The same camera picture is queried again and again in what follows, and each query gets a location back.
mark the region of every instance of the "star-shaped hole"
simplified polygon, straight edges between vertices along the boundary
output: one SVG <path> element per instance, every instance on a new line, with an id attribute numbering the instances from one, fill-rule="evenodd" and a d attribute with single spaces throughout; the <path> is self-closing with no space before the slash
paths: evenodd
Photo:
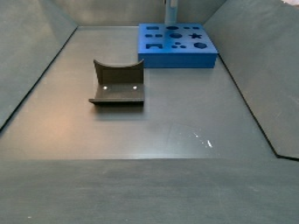
<path id="1" fill-rule="evenodd" d="M 201 38 L 201 35 L 200 34 L 196 34 L 196 33 L 193 33 L 189 36 L 190 36 L 192 39 L 200 39 Z"/>

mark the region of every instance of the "hole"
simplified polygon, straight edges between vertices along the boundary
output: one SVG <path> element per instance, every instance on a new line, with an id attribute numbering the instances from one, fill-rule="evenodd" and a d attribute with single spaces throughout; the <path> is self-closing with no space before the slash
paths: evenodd
<path id="1" fill-rule="evenodd" d="M 178 39 L 182 35 L 180 33 L 172 33 L 169 36 L 173 39 Z"/>
<path id="2" fill-rule="evenodd" d="M 164 46 L 161 44 L 145 44 L 145 49 L 149 49 L 152 47 L 157 47 L 158 49 L 164 48 Z"/>
<path id="3" fill-rule="evenodd" d="M 200 34 L 196 34 L 196 33 L 193 33 L 189 36 L 190 36 L 192 39 L 200 39 L 201 38 L 201 35 Z"/>
<path id="4" fill-rule="evenodd" d="M 194 43 L 193 46 L 197 47 L 197 48 L 200 48 L 200 49 L 204 49 L 206 47 L 206 45 L 202 44 L 202 43 L 200 43 L 200 42 L 198 43 Z"/>
<path id="5" fill-rule="evenodd" d="M 177 26 L 166 26 L 165 28 L 166 28 L 168 30 L 172 30 L 172 31 L 178 29 Z"/>
<path id="6" fill-rule="evenodd" d="M 158 26 L 146 26 L 145 29 L 149 31 L 156 31 L 158 30 Z"/>

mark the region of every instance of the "blue foam block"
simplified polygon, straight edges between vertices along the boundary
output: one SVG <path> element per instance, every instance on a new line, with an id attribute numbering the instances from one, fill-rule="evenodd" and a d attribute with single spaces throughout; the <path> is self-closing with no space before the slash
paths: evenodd
<path id="1" fill-rule="evenodd" d="M 200 24 L 140 24 L 137 59 L 144 67 L 213 68 L 217 50 Z"/>

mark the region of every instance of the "gray floor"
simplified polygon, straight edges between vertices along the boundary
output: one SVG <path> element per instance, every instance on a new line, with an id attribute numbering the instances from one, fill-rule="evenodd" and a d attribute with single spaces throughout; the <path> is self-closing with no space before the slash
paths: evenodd
<path id="1" fill-rule="evenodd" d="M 1 159 L 273 158 L 217 59 L 145 69 L 142 107 L 94 107 L 91 60 L 136 62 L 136 27 L 78 28 L 0 136 Z"/>
<path id="2" fill-rule="evenodd" d="M 146 69 L 144 107 L 94 108 L 93 59 L 136 62 L 136 28 L 75 31 L 1 132 L 1 223 L 296 224 L 297 163 L 274 158 L 220 60 Z"/>
<path id="3" fill-rule="evenodd" d="M 297 173 L 278 159 L 1 162 L 1 223 L 297 224 Z"/>

